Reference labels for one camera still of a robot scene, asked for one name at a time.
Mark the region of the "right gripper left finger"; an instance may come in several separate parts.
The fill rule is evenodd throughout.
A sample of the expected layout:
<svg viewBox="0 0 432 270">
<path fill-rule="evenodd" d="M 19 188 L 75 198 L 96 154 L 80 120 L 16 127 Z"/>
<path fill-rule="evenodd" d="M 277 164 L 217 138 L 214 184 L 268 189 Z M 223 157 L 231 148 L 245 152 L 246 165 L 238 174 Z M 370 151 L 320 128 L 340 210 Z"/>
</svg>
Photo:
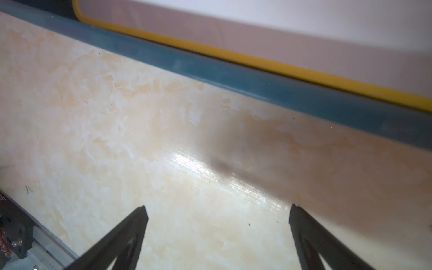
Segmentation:
<svg viewBox="0 0 432 270">
<path fill-rule="evenodd" d="M 149 218 L 145 206 L 136 208 L 67 270 L 134 270 L 140 257 Z"/>
</svg>

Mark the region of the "yellow-framed whiteboard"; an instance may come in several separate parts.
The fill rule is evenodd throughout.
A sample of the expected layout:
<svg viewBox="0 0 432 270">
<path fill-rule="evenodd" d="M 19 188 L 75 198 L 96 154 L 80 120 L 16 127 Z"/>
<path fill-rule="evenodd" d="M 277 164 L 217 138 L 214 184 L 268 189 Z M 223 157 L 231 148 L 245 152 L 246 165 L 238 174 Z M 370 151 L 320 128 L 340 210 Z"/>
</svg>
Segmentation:
<svg viewBox="0 0 432 270">
<path fill-rule="evenodd" d="M 83 23 L 424 111 L 430 1 L 73 1 Z"/>
</svg>

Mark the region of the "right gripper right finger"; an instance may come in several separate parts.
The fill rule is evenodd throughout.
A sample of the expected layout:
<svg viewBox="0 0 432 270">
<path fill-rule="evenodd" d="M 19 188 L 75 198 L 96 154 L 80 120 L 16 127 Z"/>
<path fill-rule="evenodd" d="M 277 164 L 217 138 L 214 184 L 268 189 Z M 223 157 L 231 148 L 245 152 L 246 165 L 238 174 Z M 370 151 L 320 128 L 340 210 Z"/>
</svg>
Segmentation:
<svg viewBox="0 0 432 270">
<path fill-rule="evenodd" d="M 372 270 L 302 207 L 292 205 L 289 224 L 303 270 L 323 270 L 322 260 L 332 270 Z"/>
</svg>

